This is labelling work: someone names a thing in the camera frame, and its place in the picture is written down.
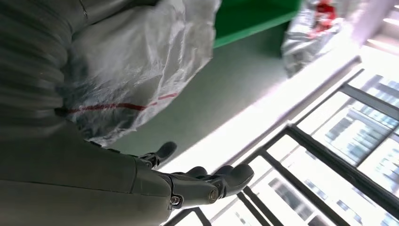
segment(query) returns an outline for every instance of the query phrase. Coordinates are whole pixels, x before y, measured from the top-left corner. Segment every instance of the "window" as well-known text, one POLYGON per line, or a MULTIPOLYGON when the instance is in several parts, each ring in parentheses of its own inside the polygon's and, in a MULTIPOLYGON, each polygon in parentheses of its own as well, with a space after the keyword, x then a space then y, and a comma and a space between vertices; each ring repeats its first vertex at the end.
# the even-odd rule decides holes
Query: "window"
POLYGON ((363 73, 362 76, 357 77, 349 84, 382 101, 399 107, 398 78, 383 77, 373 73, 363 73))
POLYGON ((202 226, 202 223, 200 219, 198 219, 197 214, 194 212, 191 212, 188 216, 183 218, 179 223, 176 224, 176 226, 202 226))
POLYGON ((399 226, 397 80, 360 73, 243 161, 243 193, 177 225, 399 226))
POLYGON ((218 217, 213 226, 261 226, 245 205, 238 201, 218 217))
POLYGON ((338 92, 298 127, 350 164, 357 165, 398 123, 338 92))

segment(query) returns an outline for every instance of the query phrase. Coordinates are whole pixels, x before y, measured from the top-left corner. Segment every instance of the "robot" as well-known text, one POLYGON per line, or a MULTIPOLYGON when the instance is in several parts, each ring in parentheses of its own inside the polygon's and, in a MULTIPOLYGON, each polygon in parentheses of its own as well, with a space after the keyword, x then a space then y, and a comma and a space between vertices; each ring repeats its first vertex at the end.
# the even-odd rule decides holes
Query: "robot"
POLYGON ((85 141, 57 114, 73 34, 132 4, 0 0, 0 225, 157 226, 173 210, 212 204, 251 180, 248 165, 157 172, 174 143, 125 155, 85 141))

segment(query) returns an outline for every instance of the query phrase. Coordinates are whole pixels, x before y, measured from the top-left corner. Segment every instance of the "window frame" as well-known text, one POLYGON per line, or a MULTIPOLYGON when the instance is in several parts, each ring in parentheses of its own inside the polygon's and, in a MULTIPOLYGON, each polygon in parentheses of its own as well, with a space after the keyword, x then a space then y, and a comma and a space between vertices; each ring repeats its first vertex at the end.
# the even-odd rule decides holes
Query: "window frame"
MULTIPOLYGON (((318 158, 321 162, 327 165, 342 178, 351 183, 356 189, 362 192, 363 195, 367 196, 368 199, 372 200, 375 204, 382 207, 385 211, 387 211, 387 213, 391 214, 391 216, 399 219, 399 212, 397 211, 399 210, 399 199, 357 169, 358 166, 360 166, 365 159, 367 159, 376 149, 378 149, 378 147, 380 147, 386 139, 394 135, 395 132, 399 130, 399 123, 395 128, 391 130, 390 133, 383 136, 383 138, 375 146, 373 146, 369 153, 367 153, 366 156, 364 156, 356 165, 349 164, 343 158, 341 158, 330 149, 325 147, 322 143, 314 139, 311 135, 305 133, 300 128, 298 128, 299 123, 301 123, 304 119, 306 119, 310 114, 312 114, 316 109, 322 106, 326 101, 328 101, 338 92, 342 92, 349 97, 352 97, 353 99, 362 102, 363 104, 368 105, 369 107, 374 108, 375 110, 378 110, 379 112, 384 113, 385 115, 399 121, 398 107, 390 105, 389 103, 378 99, 365 91, 349 85, 349 83, 357 76, 361 75, 364 70, 365 69, 363 68, 358 69, 358 71, 355 72, 346 82, 336 88, 321 102, 316 104, 310 111, 302 115, 299 120, 297 120, 295 123, 287 124, 277 135, 275 135, 272 139, 270 139, 261 147, 257 148, 256 151, 254 151, 244 161, 241 162, 241 164, 249 164, 255 158, 259 156, 262 157, 272 166, 272 169, 276 170, 306 199, 308 199, 316 208, 318 208, 320 212, 325 214, 327 218, 329 218, 333 223, 339 226, 350 226, 350 224, 346 220, 344 220, 339 214, 337 214, 331 207, 329 207, 322 198, 318 197, 318 195, 314 193, 311 188, 309 188, 304 182, 300 181, 296 176, 294 176, 278 160, 273 158, 272 155, 267 152, 267 150, 271 148, 275 143, 277 143, 281 138, 288 135, 293 140, 295 140, 299 144, 299 146, 304 147, 307 152, 311 153, 313 156, 318 158)), ((250 212, 262 225, 268 226, 270 225, 269 222, 271 222, 271 224, 273 224, 274 226, 284 226, 280 222, 280 220, 270 211, 270 209, 256 196, 256 194, 253 193, 251 189, 251 187, 255 186, 257 182, 259 182, 259 180, 261 180, 263 177, 264 176, 260 177, 250 187, 245 187, 244 190, 237 195, 237 198, 244 203, 244 205, 250 210, 250 212)), ((221 210, 220 213, 216 214, 216 216, 222 214, 222 212, 225 211, 226 208, 221 210)), ((205 217, 200 208, 183 210, 164 225, 173 226, 180 222, 192 211, 194 211, 197 216, 199 216, 199 219, 203 223, 203 225, 211 225, 210 221, 205 217)))

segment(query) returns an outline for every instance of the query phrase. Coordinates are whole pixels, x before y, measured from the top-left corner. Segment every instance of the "white plastic bag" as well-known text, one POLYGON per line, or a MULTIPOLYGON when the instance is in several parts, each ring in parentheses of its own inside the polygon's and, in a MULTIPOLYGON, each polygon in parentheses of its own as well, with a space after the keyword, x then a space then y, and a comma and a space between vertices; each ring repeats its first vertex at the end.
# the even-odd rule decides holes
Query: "white plastic bag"
POLYGON ((303 0, 282 45, 290 77, 346 42, 369 0, 303 0))
POLYGON ((66 118, 109 145, 168 106, 212 57, 220 0, 162 0, 74 37, 60 88, 66 118))

